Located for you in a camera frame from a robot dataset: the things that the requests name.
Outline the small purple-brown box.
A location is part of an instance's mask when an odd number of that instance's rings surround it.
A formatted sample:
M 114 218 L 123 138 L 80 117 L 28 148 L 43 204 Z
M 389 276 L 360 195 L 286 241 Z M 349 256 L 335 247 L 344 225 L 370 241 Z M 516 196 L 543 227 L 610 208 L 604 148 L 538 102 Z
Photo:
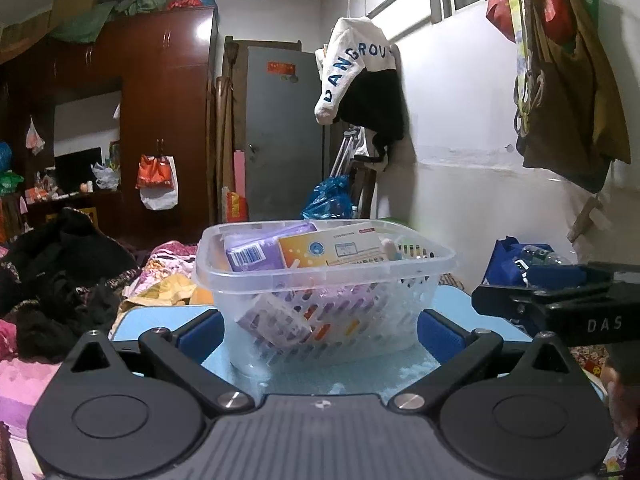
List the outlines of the small purple-brown box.
M 308 320 L 279 296 L 257 295 L 236 320 L 243 330 L 271 344 L 277 350 L 293 348 L 314 331 Z

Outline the brown hanging tote bag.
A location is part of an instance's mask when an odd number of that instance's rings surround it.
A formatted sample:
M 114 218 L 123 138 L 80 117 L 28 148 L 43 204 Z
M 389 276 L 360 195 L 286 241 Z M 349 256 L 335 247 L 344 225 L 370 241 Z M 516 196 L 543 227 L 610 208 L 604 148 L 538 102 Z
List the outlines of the brown hanging tote bag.
M 545 169 L 600 192 L 612 162 L 631 162 L 614 72 L 586 0 L 526 0 L 528 100 L 516 148 Z

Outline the white orange medicine box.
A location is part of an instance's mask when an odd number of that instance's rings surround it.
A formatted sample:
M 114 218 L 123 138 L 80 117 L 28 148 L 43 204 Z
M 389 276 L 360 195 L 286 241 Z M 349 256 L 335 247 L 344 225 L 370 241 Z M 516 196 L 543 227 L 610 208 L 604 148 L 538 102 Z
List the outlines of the white orange medicine box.
M 282 237 L 279 246 L 288 269 L 388 260 L 381 237 L 371 222 Z

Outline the dark red wooden wardrobe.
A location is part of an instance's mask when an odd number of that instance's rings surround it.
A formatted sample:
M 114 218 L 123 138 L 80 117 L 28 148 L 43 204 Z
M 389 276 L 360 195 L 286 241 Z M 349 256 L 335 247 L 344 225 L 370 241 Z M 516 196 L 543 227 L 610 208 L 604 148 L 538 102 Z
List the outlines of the dark red wooden wardrobe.
M 217 23 L 210 6 L 183 8 L 107 23 L 93 44 L 45 36 L 1 58 L 1 137 L 34 178 L 25 134 L 32 122 L 50 139 L 58 104 L 119 92 L 120 200 L 112 237 L 151 248 L 166 240 L 191 243 L 209 226 L 213 209 L 208 172 L 210 113 Z M 146 209 L 136 188 L 141 156 L 172 157 L 178 204 Z

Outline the blue shopping bag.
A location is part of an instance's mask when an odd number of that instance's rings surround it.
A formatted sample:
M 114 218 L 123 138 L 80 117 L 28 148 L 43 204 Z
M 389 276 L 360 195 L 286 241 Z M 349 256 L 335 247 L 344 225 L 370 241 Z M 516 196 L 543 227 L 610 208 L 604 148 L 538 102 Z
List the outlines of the blue shopping bag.
M 523 244 L 507 236 L 496 241 L 482 284 L 541 287 L 544 271 L 539 268 L 565 263 L 567 260 L 547 244 Z

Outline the white hoodie with blue letters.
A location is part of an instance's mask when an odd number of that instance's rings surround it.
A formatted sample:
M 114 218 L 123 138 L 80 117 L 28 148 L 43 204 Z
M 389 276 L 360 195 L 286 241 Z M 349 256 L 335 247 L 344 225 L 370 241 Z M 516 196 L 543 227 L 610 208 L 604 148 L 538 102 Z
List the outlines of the white hoodie with blue letters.
M 349 86 L 364 70 L 376 73 L 395 68 L 390 42 L 370 18 L 339 18 L 322 61 L 321 92 L 314 107 L 318 124 L 334 121 Z

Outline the purple sanitary pad pack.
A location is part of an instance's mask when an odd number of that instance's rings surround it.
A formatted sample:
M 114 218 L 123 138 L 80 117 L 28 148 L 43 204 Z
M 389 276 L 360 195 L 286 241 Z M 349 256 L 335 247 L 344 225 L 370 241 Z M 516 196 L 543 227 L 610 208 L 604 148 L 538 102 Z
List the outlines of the purple sanitary pad pack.
M 229 235 L 224 239 L 224 252 L 233 272 L 281 270 L 284 260 L 279 240 L 316 231 L 310 222 L 297 222 L 288 228 Z

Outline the red hanging bag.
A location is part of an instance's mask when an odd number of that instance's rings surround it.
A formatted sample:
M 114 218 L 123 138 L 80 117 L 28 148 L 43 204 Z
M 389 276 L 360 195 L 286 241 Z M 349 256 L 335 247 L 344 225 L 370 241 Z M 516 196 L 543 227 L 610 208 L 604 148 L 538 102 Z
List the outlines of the red hanging bag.
M 515 41 L 509 0 L 488 0 L 486 18 L 507 40 Z

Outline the clear plastic lattice basket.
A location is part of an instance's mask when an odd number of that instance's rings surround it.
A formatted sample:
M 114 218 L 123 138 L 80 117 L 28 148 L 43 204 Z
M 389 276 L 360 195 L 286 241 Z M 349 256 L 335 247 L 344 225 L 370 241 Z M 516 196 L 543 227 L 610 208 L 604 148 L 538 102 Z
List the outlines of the clear plastic lattice basket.
M 430 307 L 440 277 L 456 253 L 420 233 L 384 220 L 316 220 L 317 231 L 371 222 L 388 257 L 379 263 L 233 272 L 224 252 L 229 235 L 282 229 L 300 221 L 227 223 L 207 228 L 198 243 L 193 278 L 210 290 L 224 318 L 229 361 L 248 376 L 267 378 L 384 356 L 416 344 L 419 314 Z M 314 330 L 293 348 L 277 350 L 236 320 L 260 294 L 279 296 Z

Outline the blue plastic bag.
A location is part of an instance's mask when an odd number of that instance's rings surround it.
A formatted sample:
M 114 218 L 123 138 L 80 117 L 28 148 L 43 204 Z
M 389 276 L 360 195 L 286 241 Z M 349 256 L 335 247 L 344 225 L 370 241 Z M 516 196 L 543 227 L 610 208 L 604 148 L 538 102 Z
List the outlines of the blue plastic bag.
M 349 176 L 329 177 L 312 190 L 302 218 L 306 220 L 351 219 L 354 213 L 350 198 Z

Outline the black clothes pile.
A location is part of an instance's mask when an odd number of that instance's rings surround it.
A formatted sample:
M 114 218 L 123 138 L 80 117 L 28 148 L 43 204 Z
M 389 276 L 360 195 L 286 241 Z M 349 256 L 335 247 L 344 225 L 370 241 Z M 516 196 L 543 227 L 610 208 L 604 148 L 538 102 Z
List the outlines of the black clothes pile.
M 83 334 L 107 334 L 120 292 L 140 272 L 129 250 L 75 209 L 17 237 L 1 259 L 1 316 L 15 324 L 17 355 L 58 363 Z

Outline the yellow patterned blanket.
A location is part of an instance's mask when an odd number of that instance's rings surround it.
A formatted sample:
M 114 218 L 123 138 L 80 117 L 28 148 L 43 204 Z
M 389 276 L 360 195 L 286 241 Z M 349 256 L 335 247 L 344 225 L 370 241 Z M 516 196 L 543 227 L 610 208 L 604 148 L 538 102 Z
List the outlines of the yellow patterned blanket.
M 213 294 L 182 274 L 163 278 L 143 292 L 124 298 L 118 307 L 110 335 L 113 336 L 128 312 L 150 307 L 213 306 Z

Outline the black hanging garment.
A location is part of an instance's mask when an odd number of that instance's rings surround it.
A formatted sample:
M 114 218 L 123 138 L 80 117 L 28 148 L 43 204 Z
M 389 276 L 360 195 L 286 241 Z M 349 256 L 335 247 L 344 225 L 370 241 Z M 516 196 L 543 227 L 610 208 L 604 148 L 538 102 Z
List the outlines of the black hanging garment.
M 382 162 L 405 133 L 404 97 L 398 71 L 394 68 L 362 70 L 349 84 L 337 109 L 337 117 L 373 132 L 372 162 Z

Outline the grey metal door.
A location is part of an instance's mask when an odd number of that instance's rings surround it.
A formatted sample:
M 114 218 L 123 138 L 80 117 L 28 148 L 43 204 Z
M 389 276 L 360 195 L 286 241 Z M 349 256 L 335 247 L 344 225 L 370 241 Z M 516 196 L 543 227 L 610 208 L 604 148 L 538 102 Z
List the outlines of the grey metal door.
M 311 53 L 247 49 L 245 172 L 248 218 L 295 220 L 323 180 L 320 94 Z

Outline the green cloth on wardrobe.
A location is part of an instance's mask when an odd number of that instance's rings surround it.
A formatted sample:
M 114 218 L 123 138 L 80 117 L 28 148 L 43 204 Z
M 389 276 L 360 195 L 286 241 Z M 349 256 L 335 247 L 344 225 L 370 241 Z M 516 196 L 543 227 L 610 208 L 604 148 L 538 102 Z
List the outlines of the green cloth on wardrobe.
M 72 44 L 93 44 L 104 26 L 116 18 L 131 18 L 139 14 L 163 11 L 174 0 L 122 0 L 99 3 L 91 10 L 66 18 L 49 35 Z

